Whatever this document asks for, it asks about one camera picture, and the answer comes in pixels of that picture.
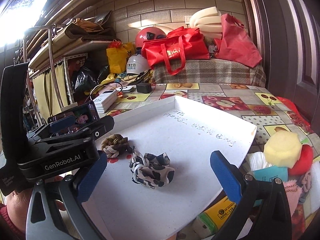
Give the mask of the left hand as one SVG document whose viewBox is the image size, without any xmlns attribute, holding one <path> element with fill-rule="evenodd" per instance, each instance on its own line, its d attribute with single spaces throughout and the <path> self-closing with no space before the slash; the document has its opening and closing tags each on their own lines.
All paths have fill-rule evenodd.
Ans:
<svg viewBox="0 0 320 240">
<path fill-rule="evenodd" d="M 1 215 L 9 222 L 11 227 L 24 234 L 26 230 L 27 214 L 33 189 L 21 192 L 13 191 L 7 196 L 6 206 L 1 207 Z"/>
</svg>

